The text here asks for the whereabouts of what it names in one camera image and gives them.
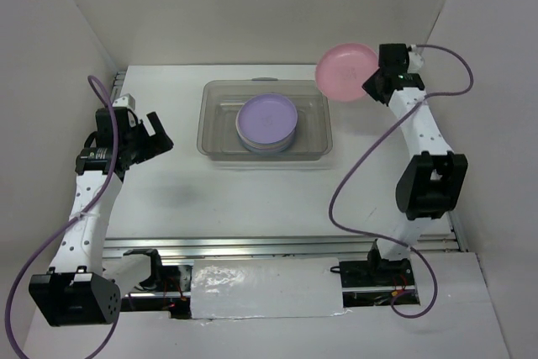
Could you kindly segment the pink plastic plate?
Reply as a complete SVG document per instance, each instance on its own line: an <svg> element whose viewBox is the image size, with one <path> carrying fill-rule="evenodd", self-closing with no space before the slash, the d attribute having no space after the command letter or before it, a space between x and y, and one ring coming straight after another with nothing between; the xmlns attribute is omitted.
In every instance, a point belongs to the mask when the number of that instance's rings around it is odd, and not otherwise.
<svg viewBox="0 0 538 359"><path fill-rule="evenodd" d="M340 44L319 60L315 68L316 86L331 101L355 102L367 95L362 86L377 68L377 53L369 46Z"/></svg>

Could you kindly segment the purple plastic plate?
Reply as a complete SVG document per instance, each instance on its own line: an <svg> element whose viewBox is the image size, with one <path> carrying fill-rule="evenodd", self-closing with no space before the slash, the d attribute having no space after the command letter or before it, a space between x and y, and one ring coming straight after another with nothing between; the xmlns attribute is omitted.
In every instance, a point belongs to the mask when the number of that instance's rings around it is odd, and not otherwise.
<svg viewBox="0 0 538 359"><path fill-rule="evenodd" d="M264 93L249 99L236 117L236 127L242 137L262 145L285 140L297 123L295 105L278 93Z"/></svg>

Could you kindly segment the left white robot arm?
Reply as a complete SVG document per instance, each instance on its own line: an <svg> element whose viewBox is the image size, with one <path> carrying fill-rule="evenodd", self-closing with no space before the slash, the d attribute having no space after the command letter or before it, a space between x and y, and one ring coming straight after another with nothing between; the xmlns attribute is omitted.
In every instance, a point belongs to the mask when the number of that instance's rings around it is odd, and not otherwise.
<svg viewBox="0 0 538 359"><path fill-rule="evenodd" d="M72 224L44 274L33 275L29 293L53 327L108 325L119 317L124 295L135 287L162 287L166 270L155 249L131 249L110 267L103 249L113 205L131 166L173 147L156 113L147 119L154 133L132 108L96 112L92 132L76 158L76 196Z"/></svg>

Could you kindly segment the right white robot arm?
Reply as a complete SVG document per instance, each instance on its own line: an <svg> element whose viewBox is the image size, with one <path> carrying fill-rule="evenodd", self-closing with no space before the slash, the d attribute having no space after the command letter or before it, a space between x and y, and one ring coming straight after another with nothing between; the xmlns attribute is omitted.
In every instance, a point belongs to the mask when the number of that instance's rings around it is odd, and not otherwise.
<svg viewBox="0 0 538 359"><path fill-rule="evenodd" d="M395 115L409 151L409 164L395 188L404 219L387 239L377 237L367 255L367 277L378 285L410 268L409 248L456 207L468 168L465 155L444 140L427 104L425 85L410 67L409 46L380 45L378 69L363 84L369 96Z"/></svg>

